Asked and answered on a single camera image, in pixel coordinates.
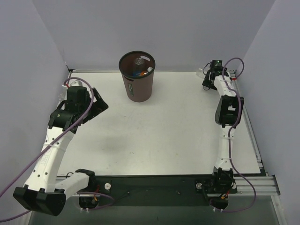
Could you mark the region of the blue label plastic bottle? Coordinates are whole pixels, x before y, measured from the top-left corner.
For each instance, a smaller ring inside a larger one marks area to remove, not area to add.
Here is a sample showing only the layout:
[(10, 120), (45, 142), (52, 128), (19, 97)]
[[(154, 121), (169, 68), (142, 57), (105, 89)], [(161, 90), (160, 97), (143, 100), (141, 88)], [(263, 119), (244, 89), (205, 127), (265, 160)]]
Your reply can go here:
[(140, 71), (148, 71), (148, 73), (150, 73), (153, 70), (153, 67), (147, 66), (146, 65), (146, 60), (143, 58), (136, 58), (134, 60), (134, 64), (133, 64), (133, 72), (132, 72), (132, 76), (133, 77), (138, 77), (136, 75), (136, 73), (140, 72)]

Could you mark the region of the orange label plastic bottle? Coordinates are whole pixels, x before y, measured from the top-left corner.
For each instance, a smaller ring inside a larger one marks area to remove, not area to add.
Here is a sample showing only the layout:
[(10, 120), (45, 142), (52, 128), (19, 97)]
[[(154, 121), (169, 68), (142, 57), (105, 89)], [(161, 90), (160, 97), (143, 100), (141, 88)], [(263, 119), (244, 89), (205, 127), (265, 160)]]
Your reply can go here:
[(145, 75), (147, 75), (148, 74), (148, 71), (140, 71), (140, 72), (138, 72), (138, 73), (136, 73), (136, 75), (138, 76), (138, 77), (142, 77), (142, 76), (145, 76)]

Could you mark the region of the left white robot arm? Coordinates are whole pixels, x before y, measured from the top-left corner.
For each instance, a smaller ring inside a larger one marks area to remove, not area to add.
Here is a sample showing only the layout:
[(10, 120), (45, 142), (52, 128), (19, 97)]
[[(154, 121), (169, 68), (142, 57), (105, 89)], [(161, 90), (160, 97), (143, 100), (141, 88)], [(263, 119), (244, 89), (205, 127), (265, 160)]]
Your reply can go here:
[(65, 202), (79, 191), (86, 193), (97, 189), (93, 171), (78, 169), (72, 176), (56, 183), (56, 176), (65, 151), (77, 128), (108, 109), (98, 91), (93, 97), (83, 86), (70, 86), (66, 100), (50, 115), (43, 148), (45, 153), (37, 163), (23, 187), (16, 187), (13, 197), (27, 210), (59, 215)]

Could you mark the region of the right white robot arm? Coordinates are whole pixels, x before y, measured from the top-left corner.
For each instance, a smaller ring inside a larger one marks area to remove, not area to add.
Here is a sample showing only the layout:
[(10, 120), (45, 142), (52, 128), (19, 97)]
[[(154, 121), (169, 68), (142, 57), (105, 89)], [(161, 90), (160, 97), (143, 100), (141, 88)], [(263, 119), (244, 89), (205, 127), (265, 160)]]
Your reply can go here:
[(215, 112), (215, 122), (220, 127), (219, 149), (213, 169), (212, 186), (221, 192), (233, 187), (232, 140), (241, 120), (244, 98), (234, 88), (233, 79), (222, 66), (222, 60), (212, 60), (206, 66), (202, 86), (204, 90), (216, 90), (220, 100)]

